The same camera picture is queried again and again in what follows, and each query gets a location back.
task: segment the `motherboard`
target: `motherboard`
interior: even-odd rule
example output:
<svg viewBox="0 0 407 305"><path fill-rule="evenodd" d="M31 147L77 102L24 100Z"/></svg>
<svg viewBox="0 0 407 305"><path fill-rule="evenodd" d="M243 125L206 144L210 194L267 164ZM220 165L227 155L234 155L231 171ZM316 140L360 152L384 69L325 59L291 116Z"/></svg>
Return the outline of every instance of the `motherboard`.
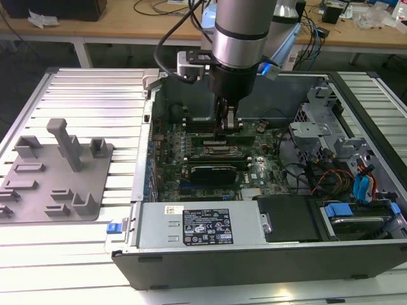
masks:
<svg viewBox="0 0 407 305"><path fill-rule="evenodd" d="M266 121L243 122L240 133L215 141L213 133L185 124L154 125L158 201L252 200L287 194L276 155L279 129Z"/></svg>

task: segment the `open computer chassis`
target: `open computer chassis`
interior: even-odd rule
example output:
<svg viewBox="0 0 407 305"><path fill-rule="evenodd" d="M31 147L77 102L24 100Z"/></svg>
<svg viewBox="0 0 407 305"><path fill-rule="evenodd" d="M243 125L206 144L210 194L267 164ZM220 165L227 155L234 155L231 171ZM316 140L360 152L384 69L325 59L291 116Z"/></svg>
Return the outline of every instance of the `open computer chassis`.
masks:
<svg viewBox="0 0 407 305"><path fill-rule="evenodd" d="M131 286L359 279L407 261L407 167L361 102L395 104L377 76L258 76L244 129L217 142L207 85L156 76L112 253Z"/></svg>

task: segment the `warning label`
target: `warning label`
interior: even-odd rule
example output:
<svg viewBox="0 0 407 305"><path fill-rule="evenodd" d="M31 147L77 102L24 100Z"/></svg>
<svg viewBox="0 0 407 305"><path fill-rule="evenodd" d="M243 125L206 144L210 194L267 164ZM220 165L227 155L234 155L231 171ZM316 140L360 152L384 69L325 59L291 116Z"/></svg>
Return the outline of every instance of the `warning label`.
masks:
<svg viewBox="0 0 407 305"><path fill-rule="evenodd" d="M228 208L184 210L183 242L187 246L226 245L233 243Z"/></svg>

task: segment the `blue cable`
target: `blue cable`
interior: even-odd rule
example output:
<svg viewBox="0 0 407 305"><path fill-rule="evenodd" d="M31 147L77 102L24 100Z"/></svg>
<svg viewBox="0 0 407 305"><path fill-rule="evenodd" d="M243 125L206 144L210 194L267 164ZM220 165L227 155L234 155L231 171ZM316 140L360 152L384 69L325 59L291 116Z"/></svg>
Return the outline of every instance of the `blue cable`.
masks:
<svg viewBox="0 0 407 305"><path fill-rule="evenodd" d="M319 49L319 35L318 35L318 30L314 24L307 24L307 25L311 26L315 31L315 46L316 46L315 51L312 54L311 62L307 67L307 71L309 71L310 68L312 67L312 65L314 64L315 59L317 59L317 53L318 53L318 49Z"/></svg>

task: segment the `computer case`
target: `computer case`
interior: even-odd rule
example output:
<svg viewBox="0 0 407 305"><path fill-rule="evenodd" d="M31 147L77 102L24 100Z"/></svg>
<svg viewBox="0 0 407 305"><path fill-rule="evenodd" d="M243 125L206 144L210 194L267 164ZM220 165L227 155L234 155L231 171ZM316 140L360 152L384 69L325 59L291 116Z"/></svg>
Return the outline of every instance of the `computer case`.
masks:
<svg viewBox="0 0 407 305"><path fill-rule="evenodd" d="M0 0L11 18L27 18L29 10L59 19L98 21L107 0Z"/></svg>

